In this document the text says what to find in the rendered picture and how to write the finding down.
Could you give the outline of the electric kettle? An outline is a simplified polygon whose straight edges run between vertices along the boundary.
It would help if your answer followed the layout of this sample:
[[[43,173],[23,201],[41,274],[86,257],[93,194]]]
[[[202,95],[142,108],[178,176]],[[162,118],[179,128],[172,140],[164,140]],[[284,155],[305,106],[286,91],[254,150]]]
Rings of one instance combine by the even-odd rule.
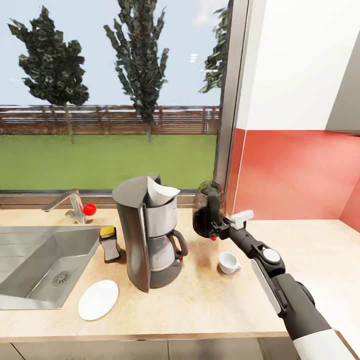
[[[206,180],[199,187],[192,206],[192,226],[203,238],[216,240],[216,234],[209,223],[213,220],[219,227],[224,225],[222,216],[227,215],[223,187],[216,181]]]

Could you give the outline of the bottle of coffee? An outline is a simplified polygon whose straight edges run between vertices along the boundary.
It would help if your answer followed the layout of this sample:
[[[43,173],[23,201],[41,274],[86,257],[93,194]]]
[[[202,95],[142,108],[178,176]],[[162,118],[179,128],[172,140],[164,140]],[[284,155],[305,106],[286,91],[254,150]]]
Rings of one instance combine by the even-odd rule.
[[[104,249],[104,262],[107,264],[121,258],[121,249],[117,242],[117,228],[109,225],[100,229],[99,242]]]

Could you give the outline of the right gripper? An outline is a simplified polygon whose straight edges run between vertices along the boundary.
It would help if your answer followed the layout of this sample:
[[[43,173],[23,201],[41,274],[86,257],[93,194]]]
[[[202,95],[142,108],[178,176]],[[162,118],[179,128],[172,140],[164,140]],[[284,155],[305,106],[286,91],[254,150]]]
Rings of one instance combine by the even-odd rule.
[[[222,221],[224,225],[218,226],[210,218],[208,219],[208,221],[216,236],[219,236],[222,241],[231,238],[238,247],[240,247],[240,244],[244,240],[244,238],[251,236],[251,234],[246,230],[247,221],[243,222],[243,228],[241,229],[236,229],[232,227],[231,224],[234,222],[224,217],[223,215]]]

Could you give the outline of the coffee cup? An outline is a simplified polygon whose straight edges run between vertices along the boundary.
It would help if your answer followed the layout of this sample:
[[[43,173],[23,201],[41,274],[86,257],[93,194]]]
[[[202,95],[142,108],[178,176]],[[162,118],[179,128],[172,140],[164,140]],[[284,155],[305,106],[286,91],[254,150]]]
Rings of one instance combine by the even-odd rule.
[[[233,272],[240,272],[242,265],[238,262],[235,255],[230,252],[222,252],[218,258],[220,268],[226,274],[232,274]]]

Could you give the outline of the saucer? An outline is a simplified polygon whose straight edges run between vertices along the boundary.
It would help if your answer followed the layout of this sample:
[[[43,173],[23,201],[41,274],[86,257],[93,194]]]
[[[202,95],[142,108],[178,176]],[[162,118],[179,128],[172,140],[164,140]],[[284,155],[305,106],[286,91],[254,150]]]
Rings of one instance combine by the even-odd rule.
[[[92,285],[78,303],[78,313],[85,320],[97,320],[108,313],[119,295],[118,285],[112,280],[101,280]]]

